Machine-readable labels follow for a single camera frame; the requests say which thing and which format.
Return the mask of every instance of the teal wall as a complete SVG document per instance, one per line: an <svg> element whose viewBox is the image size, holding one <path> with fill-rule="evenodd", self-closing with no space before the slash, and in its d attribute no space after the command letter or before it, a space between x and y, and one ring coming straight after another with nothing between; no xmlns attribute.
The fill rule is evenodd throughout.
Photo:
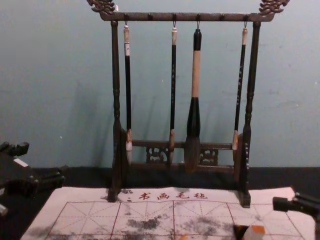
<svg viewBox="0 0 320 240"><path fill-rule="evenodd" d="M122 12L257 12L259 0L117 0ZM260 31L250 165L320 166L319 0L292 0ZM129 22L132 131L167 140L171 22ZM178 22L176 140L186 138L195 22ZM202 141L231 142L243 23L201 22ZM119 23L121 123L126 127L123 23ZM245 59L244 125L252 25ZM10 0L0 7L0 142L31 143L33 167L110 167L113 158L111 27L86 0ZM134 149L136 160L144 151ZM219 153L222 164L231 152ZM175 161L183 160L176 151Z"/></svg>

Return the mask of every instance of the white label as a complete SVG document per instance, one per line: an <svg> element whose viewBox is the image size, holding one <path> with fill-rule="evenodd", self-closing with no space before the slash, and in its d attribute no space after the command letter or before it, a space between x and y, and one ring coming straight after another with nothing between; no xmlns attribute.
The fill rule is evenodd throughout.
<svg viewBox="0 0 320 240"><path fill-rule="evenodd" d="M125 55L130 56L130 44L129 43L124 44L124 49L125 49Z"/></svg>
<svg viewBox="0 0 320 240"><path fill-rule="evenodd" d="M28 166L28 164L26 164L24 161L20 160L19 158L16 158L13 161L15 161L17 164L21 165L24 168Z"/></svg>

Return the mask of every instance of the black table surface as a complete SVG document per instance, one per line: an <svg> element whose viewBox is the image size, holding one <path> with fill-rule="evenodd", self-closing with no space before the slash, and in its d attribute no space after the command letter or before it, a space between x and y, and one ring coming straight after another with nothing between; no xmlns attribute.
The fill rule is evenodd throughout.
<svg viewBox="0 0 320 240"><path fill-rule="evenodd" d="M36 169L44 174L47 169ZM81 188L104 188L111 183L111 169L72 167L68 170L64 186ZM253 167L249 170L250 189L292 187L296 192L320 199L320 167ZM126 188L204 188L236 189L233 177L226 173L168 172L158 170L132 170ZM0 219L0 240L18 240L28 229L44 206L52 191L39 193L35 198L6 196L0 204L9 208Z"/></svg>

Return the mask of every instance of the wooden brush stand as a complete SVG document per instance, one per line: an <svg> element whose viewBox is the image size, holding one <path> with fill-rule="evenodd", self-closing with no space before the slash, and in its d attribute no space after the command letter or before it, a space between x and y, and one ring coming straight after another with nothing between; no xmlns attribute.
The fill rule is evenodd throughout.
<svg viewBox="0 0 320 240"><path fill-rule="evenodd" d="M289 0L262 0L259 13L190 13L190 12L114 12L115 4L112 0L87 0L93 6L92 10L100 14L102 20L111 23L112 37L112 83L113 83L113 162L112 184L108 192L108 201L115 202L117 195L124 186L129 168L158 169L170 171L184 171L184 163L169 162L169 141L132 140L134 147L146 148L146 162L129 164L126 154L127 131L120 122L120 76L119 76L119 21L167 21L167 22L252 22L253 33L250 53L250 64L246 94L245 123L243 131L238 136L237 149L233 150L232 143L200 144L200 161L196 171L230 173L238 186L240 204L244 208L250 207L251 197L248 186L249 156L251 141L251 117L255 92L256 70L258 59L259 32L262 22L271 22L276 13L283 11ZM174 148L184 149L185 142L175 142ZM233 165L218 165L218 151L233 151Z"/></svg>

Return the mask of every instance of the carved dragon finial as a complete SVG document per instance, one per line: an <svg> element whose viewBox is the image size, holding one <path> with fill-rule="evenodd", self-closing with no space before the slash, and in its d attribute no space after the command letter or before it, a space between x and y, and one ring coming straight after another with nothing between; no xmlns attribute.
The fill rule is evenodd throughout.
<svg viewBox="0 0 320 240"><path fill-rule="evenodd" d="M115 8L115 3L112 2L113 0L86 0L90 6L93 6L91 9L96 12L100 13L101 15L112 15Z"/></svg>
<svg viewBox="0 0 320 240"><path fill-rule="evenodd" d="M266 16L269 14L278 14L283 11L280 6L286 6L290 0L262 0L260 3L260 15Z"/></svg>

